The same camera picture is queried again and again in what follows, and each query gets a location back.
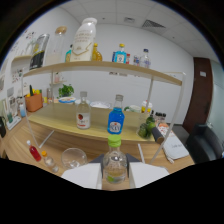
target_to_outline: blue bottle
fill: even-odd
[[[124,51],[124,44],[120,44],[120,50],[115,53],[114,62],[117,63],[126,63],[127,54]]]
[[[124,123],[124,114],[122,112],[122,95],[116,95],[116,101],[113,110],[109,113],[107,131],[110,134],[120,134]]]

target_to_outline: potted plant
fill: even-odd
[[[62,88],[58,89],[59,97],[71,96],[74,93],[74,88],[69,84],[68,86],[63,84]]]

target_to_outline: ceiling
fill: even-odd
[[[193,57],[209,58],[219,63],[210,44],[183,16],[151,0],[72,0],[60,6],[77,22],[87,17],[97,24],[118,24],[145,29],[174,42]],[[124,21],[134,19],[133,23]],[[147,27],[142,27],[146,20]]]

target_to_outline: black chair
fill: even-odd
[[[221,142],[206,124],[195,124],[185,147],[195,164],[222,158]]]

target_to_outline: box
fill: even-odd
[[[43,107],[42,94],[37,94],[30,97],[25,97],[26,109],[29,112],[35,112]]]

